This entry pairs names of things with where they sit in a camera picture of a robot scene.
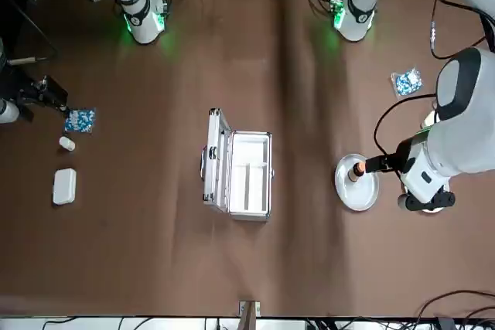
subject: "white box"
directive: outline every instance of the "white box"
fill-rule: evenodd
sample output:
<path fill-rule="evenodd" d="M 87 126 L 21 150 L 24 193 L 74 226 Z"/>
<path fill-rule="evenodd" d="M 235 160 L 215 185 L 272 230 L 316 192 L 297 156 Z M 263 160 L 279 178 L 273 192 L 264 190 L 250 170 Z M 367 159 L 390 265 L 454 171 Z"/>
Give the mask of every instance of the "white box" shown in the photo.
<path fill-rule="evenodd" d="M 64 205 L 76 199 L 76 176 L 74 169 L 61 169 L 55 172 L 53 181 L 53 203 Z"/>

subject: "cable on floor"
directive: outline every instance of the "cable on floor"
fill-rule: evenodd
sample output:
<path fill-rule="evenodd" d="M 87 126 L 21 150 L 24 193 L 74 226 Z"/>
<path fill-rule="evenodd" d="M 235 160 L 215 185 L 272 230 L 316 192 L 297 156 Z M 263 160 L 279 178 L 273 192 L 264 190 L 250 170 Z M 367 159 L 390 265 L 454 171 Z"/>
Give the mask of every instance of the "cable on floor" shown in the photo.
<path fill-rule="evenodd" d="M 134 328 L 134 330 L 138 330 L 141 326 L 143 326 L 146 322 L 149 322 L 151 320 L 155 319 L 154 317 L 148 317 L 144 319 L 143 321 L 139 322 L 138 325 Z"/>
<path fill-rule="evenodd" d="M 43 327 L 41 328 L 41 330 L 45 330 L 45 327 L 47 325 L 66 324 L 67 322 L 71 322 L 71 321 L 74 321 L 74 320 L 77 320 L 77 319 L 78 319 L 78 317 L 71 317 L 71 318 L 67 318 L 65 320 L 61 320 L 61 321 L 53 321 L 53 320 L 45 321 L 45 323 L 43 324 Z"/>
<path fill-rule="evenodd" d="M 453 295 L 458 295 L 458 294 L 472 294 L 472 295 L 479 295 L 479 296 L 482 296 L 482 297 L 495 299 L 495 294 L 490 293 L 488 291 L 478 291 L 478 290 L 455 290 L 455 291 L 449 291 L 448 293 L 444 293 L 442 295 L 439 295 L 438 297 L 434 297 L 434 298 L 430 299 L 429 301 L 427 301 L 422 306 L 422 308 L 421 308 L 421 310 L 419 311 L 419 314 L 418 314 L 418 319 L 416 320 L 416 322 L 415 322 L 414 327 L 412 328 L 412 330 L 416 330 L 416 328 L 418 327 L 419 322 L 422 319 L 423 313 L 425 313 L 426 308 L 429 307 L 432 303 L 435 303 L 436 301 L 439 301 L 439 300 L 441 300 L 443 298 L 447 298 L 447 297 L 450 297 L 450 296 L 453 296 Z"/>

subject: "brown tabletop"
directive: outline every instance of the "brown tabletop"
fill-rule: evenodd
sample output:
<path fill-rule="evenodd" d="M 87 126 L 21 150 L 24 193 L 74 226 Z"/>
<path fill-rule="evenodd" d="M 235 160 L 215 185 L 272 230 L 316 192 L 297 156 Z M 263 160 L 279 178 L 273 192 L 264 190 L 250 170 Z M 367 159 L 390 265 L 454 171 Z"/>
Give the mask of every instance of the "brown tabletop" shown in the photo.
<path fill-rule="evenodd" d="M 344 42 L 306 0 L 174 0 L 169 31 L 138 46 L 113 0 L 39 0 L 30 14 L 60 49 L 30 69 L 51 74 L 72 107 L 96 107 L 92 134 L 63 153 L 63 119 L 0 126 L 0 309 L 5 313 L 412 316 L 458 288 L 495 290 L 490 237 L 493 173 L 452 180 L 455 207 L 400 210 L 400 185 L 381 175 L 376 205 L 350 213 L 334 168 L 351 152 L 377 155 L 373 129 L 397 98 L 392 72 L 417 67 L 434 91 L 442 62 L 429 53 L 432 0 L 380 0 L 361 43 Z M 478 18 L 439 6 L 438 52 L 482 35 Z M 43 53 L 24 28 L 19 56 Z M 273 133 L 272 214 L 233 221 L 202 204 L 207 114 Z M 379 133 L 390 151 L 431 102 L 413 102 Z M 72 205 L 51 205 L 53 174 L 77 170 Z M 462 315 L 485 301 L 448 298 L 428 315 Z"/>

